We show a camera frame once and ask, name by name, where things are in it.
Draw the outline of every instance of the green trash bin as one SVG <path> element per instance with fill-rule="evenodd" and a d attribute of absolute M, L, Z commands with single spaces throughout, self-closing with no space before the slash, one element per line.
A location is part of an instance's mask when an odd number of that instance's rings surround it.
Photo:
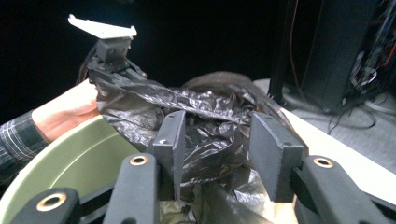
<path fill-rule="evenodd" d="M 0 223 L 46 189 L 68 187 L 83 197 L 114 182 L 122 160 L 137 152 L 102 116 L 80 124 L 20 171 L 0 201 Z"/>

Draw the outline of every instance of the human hand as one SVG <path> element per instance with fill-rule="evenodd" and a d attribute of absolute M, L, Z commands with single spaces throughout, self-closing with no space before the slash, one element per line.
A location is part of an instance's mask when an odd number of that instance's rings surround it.
<path fill-rule="evenodd" d="M 99 115 L 96 95 L 96 87 L 87 79 L 34 110 L 33 122 L 46 141 L 52 142 L 85 120 Z"/>

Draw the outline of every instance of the plaid sleeve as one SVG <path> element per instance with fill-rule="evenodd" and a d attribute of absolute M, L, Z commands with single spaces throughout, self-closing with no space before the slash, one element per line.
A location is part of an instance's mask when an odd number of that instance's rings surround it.
<path fill-rule="evenodd" d="M 0 184 L 14 176 L 48 145 L 33 123 L 32 112 L 0 127 Z"/>

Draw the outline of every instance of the trash bag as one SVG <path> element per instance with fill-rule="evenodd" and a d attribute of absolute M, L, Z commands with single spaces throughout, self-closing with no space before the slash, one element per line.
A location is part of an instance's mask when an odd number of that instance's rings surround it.
<path fill-rule="evenodd" d="M 119 74 L 97 74 L 90 79 L 98 89 L 102 116 L 141 151 L 155 138 L 167 114 L 187 112 L 181 183 L 186 206 L 180 210 L 185 216 L 172 213 L 172 217 L 183 217 L 179 223 L 268 222 L 258 212 L 266 203 L 265 189 L 248 159 L 250 114 L 259 110 L 292 128 L 280 107 L 247 77 L 217 72 L 177 89 Z M 216 219 L 219 212 L 230 220 Z"/>

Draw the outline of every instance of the floor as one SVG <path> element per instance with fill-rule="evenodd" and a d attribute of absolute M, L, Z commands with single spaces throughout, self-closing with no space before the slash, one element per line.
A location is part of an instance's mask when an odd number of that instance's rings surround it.
<path fill-rule="evenodd" d="M 254 83 L 264 92 L 268 92 L 269 81 L 269 79 L 261 79 Z M 294 102 L 296 99 L 289 96 L 288 100 Z M 388 93 L 377 96 L 372 104 L 396 110 L 396 100 Z M 396 174 L 395 114 L 374 111 L 367 105 L 356 107 L 341 117 L 295 107 L 289 107 L 288 110 Z"/>

